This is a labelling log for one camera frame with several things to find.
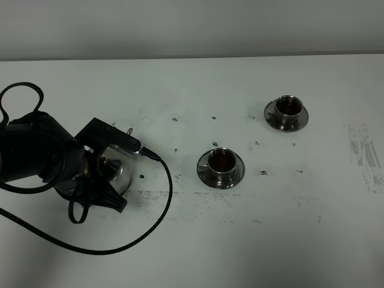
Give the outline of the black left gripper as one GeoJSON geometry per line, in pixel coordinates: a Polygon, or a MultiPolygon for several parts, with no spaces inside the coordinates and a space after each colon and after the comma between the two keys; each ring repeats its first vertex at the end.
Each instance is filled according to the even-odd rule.
{"type": "Polygon", "coordinates": [[[87,151],[79,143],[66,143],[66,167],[54,185],[60,196],[83,206],[101,206],[121,213],[127,201],[101,174],[99,160],[102,150],[87,151]]]}

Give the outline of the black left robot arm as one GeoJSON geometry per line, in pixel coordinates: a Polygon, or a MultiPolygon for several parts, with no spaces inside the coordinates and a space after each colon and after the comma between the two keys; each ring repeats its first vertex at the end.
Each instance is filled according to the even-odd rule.
{"type": "Polygon", "coordinates": [[[29,113],[1,128],[1,182],[37,175],[65,200],[122,212],[127,201],[111,185],[104,152],[118,130],[92,119],[72,136],[45,112],[29,113]]]}

